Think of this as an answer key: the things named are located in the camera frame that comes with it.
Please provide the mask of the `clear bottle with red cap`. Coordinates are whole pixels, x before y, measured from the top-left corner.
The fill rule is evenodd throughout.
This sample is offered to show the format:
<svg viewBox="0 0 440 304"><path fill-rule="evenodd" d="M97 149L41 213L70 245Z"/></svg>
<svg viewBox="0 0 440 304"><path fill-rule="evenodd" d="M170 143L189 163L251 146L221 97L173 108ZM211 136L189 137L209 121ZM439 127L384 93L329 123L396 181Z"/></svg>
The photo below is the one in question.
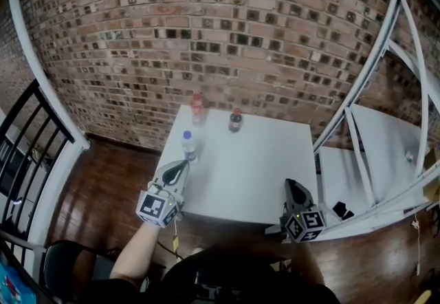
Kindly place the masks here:
<svg viewBox="0 0 440 304"><path fill-rule="evenodd" d="M190 104L192 115L192 123L195 127L200 127L204 124L204 98L200 93L194 93Z"/></svg>

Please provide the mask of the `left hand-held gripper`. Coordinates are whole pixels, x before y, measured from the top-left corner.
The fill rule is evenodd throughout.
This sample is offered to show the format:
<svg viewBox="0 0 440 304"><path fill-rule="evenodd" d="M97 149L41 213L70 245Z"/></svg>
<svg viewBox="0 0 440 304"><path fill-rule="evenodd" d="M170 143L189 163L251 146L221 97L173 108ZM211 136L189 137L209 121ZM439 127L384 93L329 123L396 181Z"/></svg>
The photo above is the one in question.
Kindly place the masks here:
<svg viewBox="0 0 440 304"><path fill-rule="evenodd" d="M159 167L147 189L140 191L136 215L150 224L167 227L182 219L183 190L190 170L188 160Z"/></svg>

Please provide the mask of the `small black device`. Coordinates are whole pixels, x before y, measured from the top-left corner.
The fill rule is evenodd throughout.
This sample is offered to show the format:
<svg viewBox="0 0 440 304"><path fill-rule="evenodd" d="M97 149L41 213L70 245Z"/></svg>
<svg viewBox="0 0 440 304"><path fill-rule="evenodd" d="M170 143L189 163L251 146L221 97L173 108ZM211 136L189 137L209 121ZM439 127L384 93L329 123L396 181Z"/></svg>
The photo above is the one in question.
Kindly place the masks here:
<svg viewBox="0 0 440 304"><path fill-rule="evenodd" d="M347 206L343 202L337 202L333 207L333 211L341 220L347 220L354 216L353 212L347 209Z"/></svg>

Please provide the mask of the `clear bottle blue cap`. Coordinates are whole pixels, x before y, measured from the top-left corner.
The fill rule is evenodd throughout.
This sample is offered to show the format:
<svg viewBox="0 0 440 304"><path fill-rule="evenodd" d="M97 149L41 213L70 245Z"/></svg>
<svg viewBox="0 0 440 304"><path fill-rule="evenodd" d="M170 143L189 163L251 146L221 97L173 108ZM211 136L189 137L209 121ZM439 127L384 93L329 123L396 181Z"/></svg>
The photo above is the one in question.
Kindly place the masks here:
<svg viewBox="0 0 440 304"><path fill-rule="evenodd" d="M197 141L194 138L191 131L186 130L183 132L181 147L184 152L184 158L189 162L195 162L198 159Z"/></svg>

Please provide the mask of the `brown carton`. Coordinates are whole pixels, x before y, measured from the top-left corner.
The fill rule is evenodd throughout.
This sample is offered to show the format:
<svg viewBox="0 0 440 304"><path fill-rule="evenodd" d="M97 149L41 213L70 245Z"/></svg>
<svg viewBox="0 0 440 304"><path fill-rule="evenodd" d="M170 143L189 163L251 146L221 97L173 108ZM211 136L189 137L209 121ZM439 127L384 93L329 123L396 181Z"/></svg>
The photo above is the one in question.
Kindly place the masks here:
<svg viewBox="0 0 440 304"><path fill-rule="evenodd" d="M423 166L428 170L437 162L440 162L440 145L432 147L426 154ZM423 195L430 202L435 203L440 200L440 175L424 186Z"/></svg>

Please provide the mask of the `white table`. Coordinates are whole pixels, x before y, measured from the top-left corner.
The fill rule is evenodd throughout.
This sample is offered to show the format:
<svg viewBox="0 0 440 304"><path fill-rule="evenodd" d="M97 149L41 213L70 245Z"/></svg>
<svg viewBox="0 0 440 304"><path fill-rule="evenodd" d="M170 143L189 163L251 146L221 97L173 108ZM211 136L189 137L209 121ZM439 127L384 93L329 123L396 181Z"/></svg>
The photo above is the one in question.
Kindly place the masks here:
<svg viewBox="0 0 440 304"><path fill-rule="evenodd" d="M285 180L302 184L318 198L309 125L245 114L238 132L230 112L205 110L194 126L188 105L179 108L158 165L184 157L182 137L190 131L198 158L183 192L185 213L232 221L276 224L286 201Z"/></svg>

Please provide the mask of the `dark cola bottle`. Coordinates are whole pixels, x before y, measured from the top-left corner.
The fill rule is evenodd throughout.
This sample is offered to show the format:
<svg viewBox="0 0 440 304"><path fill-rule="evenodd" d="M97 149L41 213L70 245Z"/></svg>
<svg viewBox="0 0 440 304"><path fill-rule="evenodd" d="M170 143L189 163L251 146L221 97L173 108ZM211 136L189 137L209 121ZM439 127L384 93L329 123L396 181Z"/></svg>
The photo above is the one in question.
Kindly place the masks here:
<svg viewBox="0 0 440 304"><path fill-rule="evenodd" d="M230 120L228 123L229 131L232 133L237 133L241 128L242 122L243 116L241 110L238 108L234 109L233 112L230 114Z"/></svg>

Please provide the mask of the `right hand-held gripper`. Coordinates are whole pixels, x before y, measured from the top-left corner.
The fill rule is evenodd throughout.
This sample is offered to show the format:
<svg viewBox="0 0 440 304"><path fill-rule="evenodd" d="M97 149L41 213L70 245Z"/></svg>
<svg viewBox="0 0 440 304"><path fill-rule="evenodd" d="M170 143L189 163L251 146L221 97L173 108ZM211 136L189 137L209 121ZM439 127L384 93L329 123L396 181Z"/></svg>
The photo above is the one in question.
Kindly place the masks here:
<svg viewBox="0 0 440 304"><path fill-rule="evenodd" d="M308 189L296 180L285 180L286 204L288 209L296 206L311 206L304 211L293 212L281 229L296 243L304 243L316 239L326 228L321 210L314 205L313 197Z"/></svg>

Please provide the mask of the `person's left forearm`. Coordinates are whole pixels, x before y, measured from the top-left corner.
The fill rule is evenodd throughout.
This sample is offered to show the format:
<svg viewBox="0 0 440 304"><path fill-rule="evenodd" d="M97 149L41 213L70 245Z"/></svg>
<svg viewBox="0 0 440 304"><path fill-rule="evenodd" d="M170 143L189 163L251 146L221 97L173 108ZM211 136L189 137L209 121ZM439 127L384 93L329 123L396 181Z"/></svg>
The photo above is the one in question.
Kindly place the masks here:
<svg viewBox="0 0 440 304"><path fill-rule="evenodd" d="M110 279L122 279L140 287L152 263L161 228L144 222L118 256Z"/></svg>

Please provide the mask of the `black chair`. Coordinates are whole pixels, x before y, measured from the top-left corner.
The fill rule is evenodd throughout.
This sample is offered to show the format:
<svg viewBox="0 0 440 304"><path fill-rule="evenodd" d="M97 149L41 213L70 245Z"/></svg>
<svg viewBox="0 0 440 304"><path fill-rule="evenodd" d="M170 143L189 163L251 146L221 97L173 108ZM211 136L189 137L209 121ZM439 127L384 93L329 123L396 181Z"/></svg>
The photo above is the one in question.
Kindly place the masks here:
<svg viewBox="0 0 440 304"><path fill-rule="evenodd" d="M110 277L120 253L120 248L98 250L75 241L55 241L45 253L42 282L56 298L75 302L86 283Z"/></svg>

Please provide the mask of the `blue printed packet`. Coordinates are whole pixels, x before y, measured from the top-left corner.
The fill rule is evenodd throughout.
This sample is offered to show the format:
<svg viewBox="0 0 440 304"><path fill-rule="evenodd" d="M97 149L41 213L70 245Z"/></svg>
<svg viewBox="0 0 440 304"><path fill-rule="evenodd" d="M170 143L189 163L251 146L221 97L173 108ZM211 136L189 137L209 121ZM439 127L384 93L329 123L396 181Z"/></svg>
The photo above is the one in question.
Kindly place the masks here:
<svg viewBox="0 0 440 304"><path fill-rule="evenodd" d="M21 280L17 271L0 263L0 304L36 304L35 293Z"/></svg>

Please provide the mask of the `person's right forearm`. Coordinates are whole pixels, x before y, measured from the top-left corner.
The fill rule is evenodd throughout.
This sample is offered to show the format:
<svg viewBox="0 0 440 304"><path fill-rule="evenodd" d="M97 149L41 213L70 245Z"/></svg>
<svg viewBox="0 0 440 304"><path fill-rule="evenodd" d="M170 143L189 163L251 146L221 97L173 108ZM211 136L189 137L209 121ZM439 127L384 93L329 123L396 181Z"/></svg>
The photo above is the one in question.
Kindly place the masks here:
<svg viewBox="0 0 440 304"><path fill-rule="evenodd" d="M309 284L324 285L325 280L319 268L318 262L311 251L308 243L300 243L298 246L298 260L302 277Z"/></svg>

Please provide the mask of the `white curved post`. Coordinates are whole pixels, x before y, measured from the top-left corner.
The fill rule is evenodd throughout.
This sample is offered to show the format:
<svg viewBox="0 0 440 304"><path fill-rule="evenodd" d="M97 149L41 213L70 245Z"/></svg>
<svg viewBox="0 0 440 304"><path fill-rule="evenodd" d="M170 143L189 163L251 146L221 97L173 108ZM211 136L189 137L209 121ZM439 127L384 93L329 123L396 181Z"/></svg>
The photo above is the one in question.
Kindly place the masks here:
<svg viewBox="0 0 440 304"><path fill-rule="evenodd" d="M83 132L80 131L69 117L44 73L25 26L20 1L9 0L9 3L19 43L21 44L32 73L39 84L38 91L43 95L50 109L54 111L55 116L60 119L62 125L67 129L68 133L72 134L74 139L73 142L68 142L60 148L60 156L54 159L54 166L47 169L47 179L41 184L41 191L38 192L34 202L36 213L30 216L30 240L21 241L15 236L9 235L8 233L5 234L5 238L8 239L9 242L23 247L25 251L28 250L32 252L24 261L23 268L33 279L38 280L39 273L43 268L43 255L45 254L43 244L47 238L56 203L76 161L83 151L89 149L90 143Z"/></svg>

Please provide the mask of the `person's black clothing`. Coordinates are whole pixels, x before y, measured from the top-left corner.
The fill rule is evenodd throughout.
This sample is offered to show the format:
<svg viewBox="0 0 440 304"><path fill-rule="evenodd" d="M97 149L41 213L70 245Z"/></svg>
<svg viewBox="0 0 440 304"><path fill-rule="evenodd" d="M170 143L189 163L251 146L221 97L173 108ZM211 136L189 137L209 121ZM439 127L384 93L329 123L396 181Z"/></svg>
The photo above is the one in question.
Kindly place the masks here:
<svg viewBox="0 0 440 304"><path fill-rule="evenodd" d="M92 281L78 304L340 304L323 284L275 271L264 257L204 250L174 265L141 292L124 279Z"/></svg>

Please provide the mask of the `black metal railing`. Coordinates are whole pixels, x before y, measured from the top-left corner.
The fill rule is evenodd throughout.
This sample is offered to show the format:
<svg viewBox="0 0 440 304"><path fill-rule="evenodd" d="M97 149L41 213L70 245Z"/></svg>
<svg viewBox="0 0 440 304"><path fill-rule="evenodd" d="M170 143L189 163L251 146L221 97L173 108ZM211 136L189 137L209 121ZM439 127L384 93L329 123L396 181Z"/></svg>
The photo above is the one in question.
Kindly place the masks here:
<svg viewBox="0 0 440 304"><path fill-rule="evenodd" d="M33 80L0 112L0 230L27 240L57 159L73 135Z"/></svg>

